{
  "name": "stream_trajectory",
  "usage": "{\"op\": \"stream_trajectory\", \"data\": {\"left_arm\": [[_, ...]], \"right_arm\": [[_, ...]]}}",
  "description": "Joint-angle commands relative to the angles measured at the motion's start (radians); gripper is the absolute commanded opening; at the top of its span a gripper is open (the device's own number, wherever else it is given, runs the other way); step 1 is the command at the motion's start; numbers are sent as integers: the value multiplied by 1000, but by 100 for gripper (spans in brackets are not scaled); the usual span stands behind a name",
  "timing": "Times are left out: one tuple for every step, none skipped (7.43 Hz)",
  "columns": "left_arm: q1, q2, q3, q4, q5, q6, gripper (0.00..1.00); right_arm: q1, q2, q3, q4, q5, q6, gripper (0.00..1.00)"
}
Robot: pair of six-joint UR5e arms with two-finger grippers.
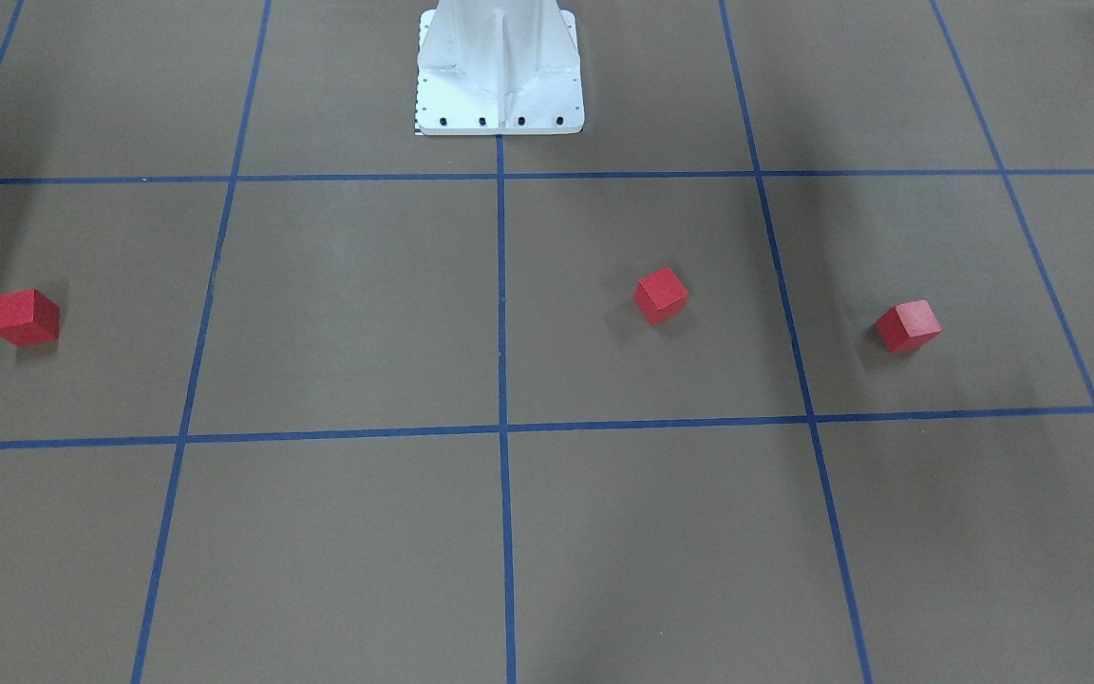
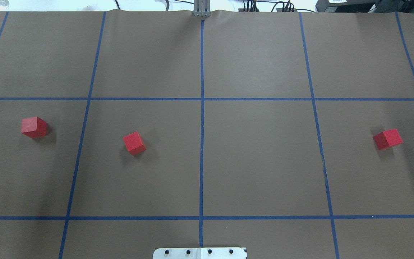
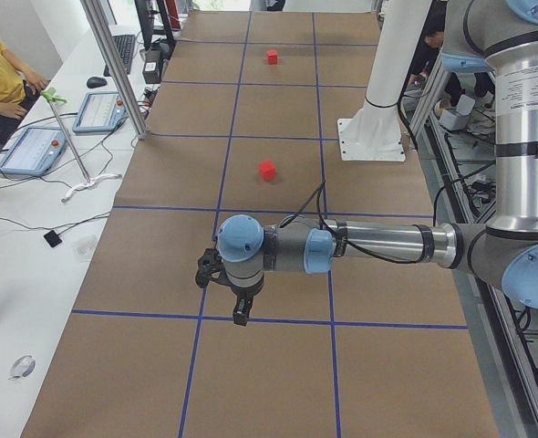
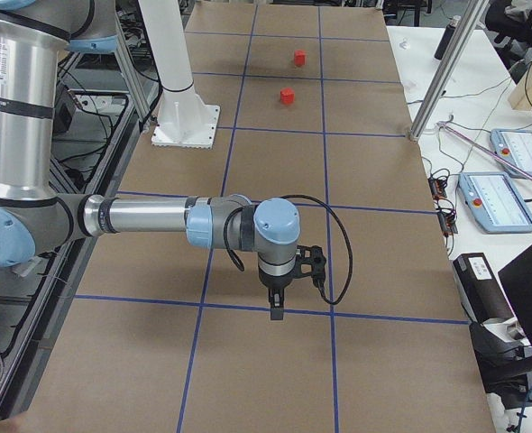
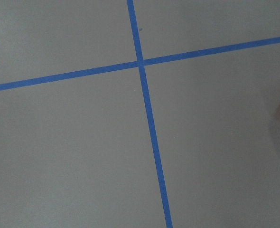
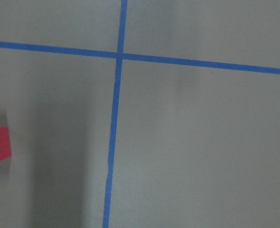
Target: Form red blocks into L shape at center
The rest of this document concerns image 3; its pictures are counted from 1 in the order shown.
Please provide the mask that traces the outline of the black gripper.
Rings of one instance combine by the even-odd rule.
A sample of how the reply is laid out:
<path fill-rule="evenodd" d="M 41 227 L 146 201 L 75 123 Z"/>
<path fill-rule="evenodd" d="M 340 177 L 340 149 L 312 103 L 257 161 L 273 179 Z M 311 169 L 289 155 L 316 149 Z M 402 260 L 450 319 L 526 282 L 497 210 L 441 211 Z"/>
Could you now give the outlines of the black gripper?
<path fill-rule="evenodd" d="M 251 311 L 251 299 L 264 285 L 264 260 L 258 253 L 241 262 L 223 259 L 215 248 L 206 248 L 197 261 L 195 282 L 206 288 L 210 282 L 229 287 L 238 297 L 233 308 L 233 323 L 246 325 Z"/>

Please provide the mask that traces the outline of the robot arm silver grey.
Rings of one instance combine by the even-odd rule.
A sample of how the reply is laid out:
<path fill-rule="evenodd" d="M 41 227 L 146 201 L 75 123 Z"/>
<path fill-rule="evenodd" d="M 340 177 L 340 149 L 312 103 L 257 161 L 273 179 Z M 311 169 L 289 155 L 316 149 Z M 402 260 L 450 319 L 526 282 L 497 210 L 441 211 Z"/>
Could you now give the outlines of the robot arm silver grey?
<path fill-rule="evenodd" d="M 446 69 L 495 75 L 494 216 L 485 224 L 432 227 L 299 214 L 262 226 L 251 216 L 232 216 L 199 259 L 195 281 L 232 290 L 236 324 L 248 322 L 266 272 L 325 273 L 343 256 L 435 263 L 538 308 L 538 1 L 451 1 L 446 33 Z"/>

